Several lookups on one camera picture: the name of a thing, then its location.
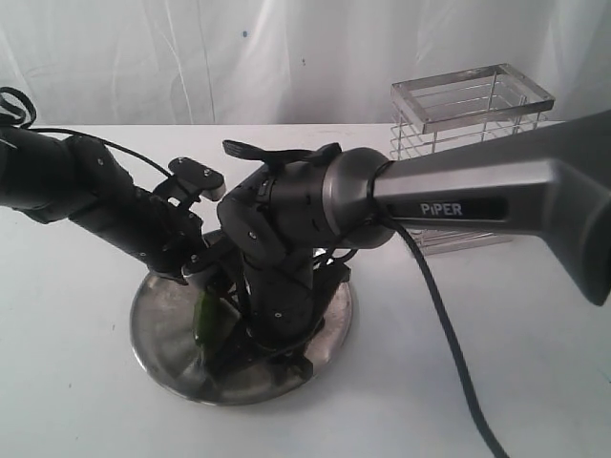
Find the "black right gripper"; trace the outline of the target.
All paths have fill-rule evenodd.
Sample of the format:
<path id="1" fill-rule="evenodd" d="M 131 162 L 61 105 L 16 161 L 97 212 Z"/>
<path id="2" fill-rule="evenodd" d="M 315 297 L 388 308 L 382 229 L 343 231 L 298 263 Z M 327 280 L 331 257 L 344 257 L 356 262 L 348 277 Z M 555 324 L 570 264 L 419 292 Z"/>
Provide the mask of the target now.
<path id="1" fill-rule="evenodd" d="M 350 269 L 336 260 L 287 257 L 265 265 L 244 257 L 238 284 L 242 328 L 233 328 L 212 351 L 209 375 L 219 382 L 261 362 L 311 373 L 312 364 L 304 362 L 306 348 L 349 280 Z"/>

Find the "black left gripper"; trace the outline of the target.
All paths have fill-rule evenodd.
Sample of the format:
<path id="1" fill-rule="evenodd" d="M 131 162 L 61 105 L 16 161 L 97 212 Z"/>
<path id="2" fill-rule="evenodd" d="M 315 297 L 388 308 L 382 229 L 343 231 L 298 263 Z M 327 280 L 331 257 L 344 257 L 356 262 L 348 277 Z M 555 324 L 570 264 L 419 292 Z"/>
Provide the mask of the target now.
<path id="1" fill-rule="evenodd" d="M 182 268 L 204 248 L 203 221 L 191 211 L 200 202 L 198 189 L 183 180 L 164 180 L 144 202 L 150 218 L 137 257 L 155 275 L 186 285 Z"/>

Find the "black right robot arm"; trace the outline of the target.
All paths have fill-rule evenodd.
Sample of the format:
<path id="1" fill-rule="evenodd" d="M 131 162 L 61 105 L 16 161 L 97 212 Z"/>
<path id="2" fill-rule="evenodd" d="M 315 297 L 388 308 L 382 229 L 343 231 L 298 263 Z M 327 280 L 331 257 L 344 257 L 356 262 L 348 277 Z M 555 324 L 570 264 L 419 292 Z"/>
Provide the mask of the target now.
<path id="1" fill-rule="evenodd" d="M 537 236 L 588 301 L 609 296 L 609 113 L 398 161 L 336 143 L 222 147 L 259 168 L 217 207 L 250 296 L 213 371 L 273 359 L 311 338 L 321 320 L 315 249 L 371 249 L 403 228 Z"/>

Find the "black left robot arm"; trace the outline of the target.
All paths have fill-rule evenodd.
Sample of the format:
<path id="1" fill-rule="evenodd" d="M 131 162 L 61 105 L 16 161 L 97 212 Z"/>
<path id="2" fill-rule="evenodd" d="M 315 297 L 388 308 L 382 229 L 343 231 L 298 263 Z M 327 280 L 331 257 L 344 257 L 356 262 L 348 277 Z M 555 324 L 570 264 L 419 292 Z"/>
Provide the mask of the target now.
<path id="1" fill-rule="evenodd" d="M 136 186 L 97 139 L 1 130 L 2 206 L 41 224 L 67 219 L 179 284 L 205 248 L 201 219 L 171 202 L 186 195 L 174 177 L 152 191 Z"/>

